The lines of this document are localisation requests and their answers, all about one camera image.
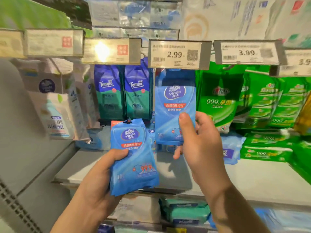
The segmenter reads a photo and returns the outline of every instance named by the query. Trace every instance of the right hand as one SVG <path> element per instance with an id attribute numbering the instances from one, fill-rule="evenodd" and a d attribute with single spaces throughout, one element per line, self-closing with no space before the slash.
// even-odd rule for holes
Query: right hand
<path id="1" fill-rule="evenodd" d="M 184 144 L 177 147 L 174 159 L 183 153 L 194 181 L 201 190 L 208 188 L 213 195 L 231 182 L 225 169 L 219 131 L 205 113 L 196 112 L 196 120 L 195 129 L 190 116 L 187 113 L 180 114 L 179 125 Z"/>

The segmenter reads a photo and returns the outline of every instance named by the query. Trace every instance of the white shelf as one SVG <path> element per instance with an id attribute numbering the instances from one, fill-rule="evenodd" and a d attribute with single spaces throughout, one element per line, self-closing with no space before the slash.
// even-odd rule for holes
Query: white shelf
<path id="1" fill-rule="evenodd" d="M 80 184 L 103 154 L 78 151 L 54 180 Z M 159 188 L 172 190 L 172 193 L 178 190 L 183 195 L 203 195 L 183 157 L 174 160 L 172 154 L 158 153 L 155 158 L 160 173 Z M 233 184 L 249 201 L 311 207 L 311 185 L 286 163 L 241 159 L 236 165 L 226 165 L 226 170 Z"/>

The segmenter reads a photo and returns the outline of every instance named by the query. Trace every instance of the barcode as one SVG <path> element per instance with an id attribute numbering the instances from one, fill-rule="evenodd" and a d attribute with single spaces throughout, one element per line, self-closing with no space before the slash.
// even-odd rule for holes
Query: barcode
<path id="1" fill-rule="evenodd" d="M 292 66 L 292 65 L 282 65 L 281 66 L 281 70 L 292 70 L 295 68 L 296 68 L 296 66 Z"/>
<path id="2" fill-rule="evenodd" d="M 41 46 L 30 46 L 29 49 L 31 51 L 41 51 L 42 47 Z"/>
<path id="3" fill-rule="evenodd" d="M 260 49 L 260 55 L 262 58 L 272 58 L 273 53 L 271 48 L 262 48 Z"/>
<path id="4" fill-rule="evenodd" d="M 236 60 L 238 57 L 236 55 L 224 55 L 224 60 Z"/>
<path id="5" fill-rule="evenodd" d="M 199 50 L 188 50 L 187 60 L 188 61 L 197 61 L 199 56 Z"/>
<path id="6" fill-rule="evenodd" d="M 164 57 L 153 57 L 152 61 L 153 62 L 164 62 L 165 58 Z"/>

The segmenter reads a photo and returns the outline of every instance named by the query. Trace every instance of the hand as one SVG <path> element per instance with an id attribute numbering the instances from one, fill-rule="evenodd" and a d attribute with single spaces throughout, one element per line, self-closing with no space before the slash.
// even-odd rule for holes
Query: hand
<path id="1" fill-rule="evenodd" d="M 201 190 L 207 188 L 209 194 L 214 195 L 231 184 L 224 165 L 221 138 L 207 114 L 196 112 L 196 120 L 195 129 L 190 116 L 187 113 L 180 114 L 179 125 L 184 144 L 177 147 L 174 159 L 183 153 L 194 181 Z"/>
<path id="2" fill-rule="evenodd" d="M 112 149 L 104 154 L 84 177 L 70 204 L 83 205 L 83 209 L 95 213 L 99 221 L 106 219 L 122 199 L 122 196 L 110 194 L 110 167 L 127 153 L 127 149 Z"/>

